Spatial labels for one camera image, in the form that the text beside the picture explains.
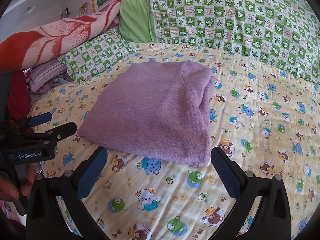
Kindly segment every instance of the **yellow bedsheet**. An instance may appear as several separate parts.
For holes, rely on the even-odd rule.
[[[212,147],[221,146],[231,160],[256,176],[271,178],[277,173],[283,177],[295,237],[319,203],[318,86],[223,50],[134,45],[139,47],[137,53],[111,71],[77,87],[59,86],[36,102],[31,115],[51,112],[53,116],[36,132],[70,121],[79,127],[97,96],[133,62],[200,62],[217,77],[210,99]],[[96,147],[77,135],[59,142],[55,159],[42,163],[46,177],[74,170]],[[59,203],[69,226],[78,233],[63,200]],[[211,163],[195,169],[109,149],[108,162],[83,203],[109,238],[132,239],[139,231],[141,240],[205,240],[235,200],[228,196]],[[258,200],[240,233],[247,230],[257,204]],[[214,210],[219,219],[209,223],[205,217]],[[172,229],[172,222],[178,227]]]

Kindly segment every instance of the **finger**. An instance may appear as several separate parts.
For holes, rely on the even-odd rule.
[[[31,184],[33,184],[36,175],[37,175],[36,168],[32,163],[29,163],[27,167],[27,179]]]
[[[31,193],[31,189],[32,189],[32,183],[27,181],[27,183],[21,187],[21,194],[24,196],[29,196]]]
[[[0,175],[0,190],[14,199],[19,199],[18,189],[2,175]]]
[[[4,193],[3,191],[0,190],[0,200],[12,201],[12,200],[14,200],[14,198],[9,196],[7,193]]]

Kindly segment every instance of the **green pillowcase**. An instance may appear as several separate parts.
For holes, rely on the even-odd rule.
[[[137,48],[131,47],[118,33],[110,30],[61,55],[58,60],[67,67],[75,84],[81,84],[135,51]]]

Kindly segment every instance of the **knit sweater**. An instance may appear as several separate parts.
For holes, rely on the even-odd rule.
[[[209,68],[134,63],[98,97],[78,135],[99,146],[202,166],[210,159]]]

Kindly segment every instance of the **quilt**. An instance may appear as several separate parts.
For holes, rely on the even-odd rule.
[[[150,0],[161,43],[223,49],[320,83],[319,21],[306,0]]]
[[[80,127],[103,89],[133,62],[199,62],[216,77],[208,117],[211,146],[221,147],[243,170],[258,177],[282,177],[295,238],[319,204],[319,86],[230,51],[159,43],[131,45],[138,51],[109,72],[77,87],[58,86],[42,96],[30,114],[51,112],[52,120],[37,126],[35,132],[70,121]],[[96,148],[77,134],[58,142],[55,159],[42,163],[45,176],[76,169]],[[248,230],[259,200],[239,234]],[[207,240],[235,203],[211,163],[194,168],[112,149],[90,195],[82,201],[110,239],[130,240],[137,239],[136,232],[143,240]],[[58,203],[70,228],[79,234],[63,199],[58,198]],[[217,219],[209,221],[213,213]]]

